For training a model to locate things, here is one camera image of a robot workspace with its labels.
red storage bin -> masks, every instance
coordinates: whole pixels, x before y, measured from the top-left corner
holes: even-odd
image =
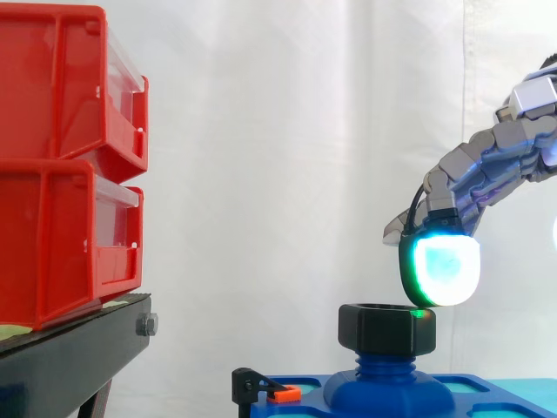
[[[0,157],[147,170],[147,91],[96,6],[0,3]]]
[[[83,160],[0,160],[0,324],[41,329],[141,285],[143,194]]]

white backdrop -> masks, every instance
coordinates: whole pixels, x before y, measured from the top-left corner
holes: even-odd
[[[331,373],[346,302],[407,303],[384,225],[557,51],[551,0],[99,0],[151,81],[144,287],[107,418],[235,416],[230,372]],[[425,371],[553,376],[557,184],[488,210]]]

glowing green sensor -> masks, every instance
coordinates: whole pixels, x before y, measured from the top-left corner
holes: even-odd
[[[458,305],[480,281],[480,244],[466,235],[405,237],[399,259],[406,294],[418,307]]]

orange clamp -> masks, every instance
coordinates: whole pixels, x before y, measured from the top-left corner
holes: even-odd
[[[272,403],[287,403],[302,400],[302,389],[293,385],[285,385],[288,390],[274,392],[274,397],[267,396],[267,400]]]

robotic hand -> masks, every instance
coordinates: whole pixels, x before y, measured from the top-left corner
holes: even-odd
[[[383,242],[399,246],[400,275],[412,303],[456,305],[473,294],[480,247],[472,236],[485,208],[525,180],[557,174],[556,105],[554,54],[513,88],[494,113],[493,128],[443,157],[426,174],[410,208],[386,226]]]

